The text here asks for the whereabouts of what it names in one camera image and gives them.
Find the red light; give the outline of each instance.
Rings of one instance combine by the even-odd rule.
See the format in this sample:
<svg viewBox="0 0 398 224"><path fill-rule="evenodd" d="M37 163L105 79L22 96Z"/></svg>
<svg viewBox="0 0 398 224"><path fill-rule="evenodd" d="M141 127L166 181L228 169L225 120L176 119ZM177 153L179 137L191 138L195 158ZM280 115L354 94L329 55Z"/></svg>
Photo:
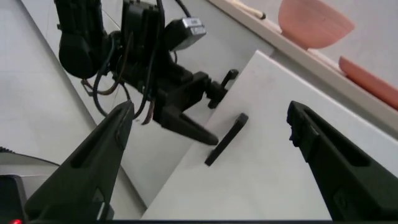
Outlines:
<svg viewBox="0 0 398 224"><path fill-rule="evenodd" d="M21 220L11 220L8 224L22 224Z"/></svg>

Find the orange bowl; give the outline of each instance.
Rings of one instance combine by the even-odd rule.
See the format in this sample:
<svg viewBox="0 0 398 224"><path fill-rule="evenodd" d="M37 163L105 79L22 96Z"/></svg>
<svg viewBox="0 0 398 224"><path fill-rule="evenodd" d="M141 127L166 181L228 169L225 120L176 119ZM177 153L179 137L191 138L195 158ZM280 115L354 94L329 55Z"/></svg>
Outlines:
<svg viewBox="0 0 398 224"><path fill-rule="evenodd" d="M303 49L320 49L349 34L354 24L319 0L283 0L279 8L282 35Z"/></svg>

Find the orange plate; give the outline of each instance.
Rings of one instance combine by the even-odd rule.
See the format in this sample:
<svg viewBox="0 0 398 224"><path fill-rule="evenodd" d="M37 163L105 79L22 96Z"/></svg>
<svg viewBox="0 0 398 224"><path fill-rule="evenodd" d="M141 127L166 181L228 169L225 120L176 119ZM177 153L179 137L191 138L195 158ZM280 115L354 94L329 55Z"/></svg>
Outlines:
<svg viewBox="0 0 398 224"><path fill-rule="evenodd" d="M355 28L347 17L319 0L283 0L278 21L282 35L305 50L332 45Z"/></svg>
<svg viewBox="0 0 398 224"><path fill-rule="evenodd" d="M396 88L344 57L340 57L338 64L347 78L398 110L398 90Z"/></svg>

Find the drawer handle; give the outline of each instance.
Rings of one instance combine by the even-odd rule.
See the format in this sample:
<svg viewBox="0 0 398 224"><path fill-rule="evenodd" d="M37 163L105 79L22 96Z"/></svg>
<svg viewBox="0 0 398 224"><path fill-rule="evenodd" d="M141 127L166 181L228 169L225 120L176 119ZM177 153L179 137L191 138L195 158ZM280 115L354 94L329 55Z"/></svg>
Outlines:
<svg viewBox="0 0 398 224"><path fill-rule="evenodd" d="M221 140L221 142L216 146L214 150L207 157L205 164L207 166L211 166L214 161L221 155L224 149L231 143L231 141L235 138L235 136L242 130L244 125L247 123L249 116L241 113L239 117L236 119L232 128L228 131L225 137Z"/></svg>

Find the black wire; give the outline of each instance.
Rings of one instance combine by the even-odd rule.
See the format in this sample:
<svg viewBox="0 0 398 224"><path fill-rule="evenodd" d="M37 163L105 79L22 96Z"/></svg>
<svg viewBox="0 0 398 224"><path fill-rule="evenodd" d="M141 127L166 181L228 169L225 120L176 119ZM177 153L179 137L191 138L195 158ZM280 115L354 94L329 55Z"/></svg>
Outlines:
<svg viewBox="0 0 398 224"><path fill-rule="evenodd" d="M165 17L164 17L164 8L163 8L163 2L162 0L156 0L156 4L157 7L159 9L159 26L157 28L157 40L155 43L155 46L152 50L152 53L150 54L150 59L149 59L149 64L148 64L148 70L147 70L147 76L146 76L146 80L145 80L145 88L144 88L144 92L142 94L142 100L141 100L141 104L139 105L139 108L137 110L137 112L134 115L134 119L138 118L138 116L141 115L142 111L145 108L145 104L148 100L149 97L149 93L150 93L150 86L151 86L151 81L152 81L152 67L154 66L154 61L157 55L157 51L160 48L160 43L161 43L161 37L164 31L164 26L165 26Z"/></svg>
<svg viewBox="0 0 398 224"><path fill-rule="evenodd" d="M174 63L177 63L178 62L178 56L177 56L177 53L176 52L173 52L174 53Z"/></svg>
<svg viewBox="0 0 398 224"><path fill-rule="evenodd" d="M175 2L181 7L182 11L184 11L187 17L191 17L190 12L188 11L187 7L185 7L184 3L181 2L181 0L175 0Z"/></svg>
<svg viewBox="0 0 398 224"><path fill-rule="evenodd" d="M158 41L160 34L163 33L164 27L165 27L165 16L164 16L164 7L163 7L163 2L162 0L156 0L157 7L159 9L159 27L158 27Z"/></svg>
<svg viewBox="0 0 398 224"><path fill-rule="evenodd" d="M120 85L123 87L123 90L126 93L127 100L131 100L129 90L127 90L126 85L124 83L120 83Z"/></svg>
<svg viewBox="0 0 398 224"><path fill-rule="evenodd" d="M98 85L100 84L101 77L106 74L106 70L108 68L108 63L111 61L111 57L115 51L115 39L111 36L111 50L109 51L108 56L106 57L104 63L101 68L98 70L97 76L95 77L94 85L93 85L93 99L94 104L97 110L103 115L107 116L108 113L101 107L100 102L98 101Z"/></svg>

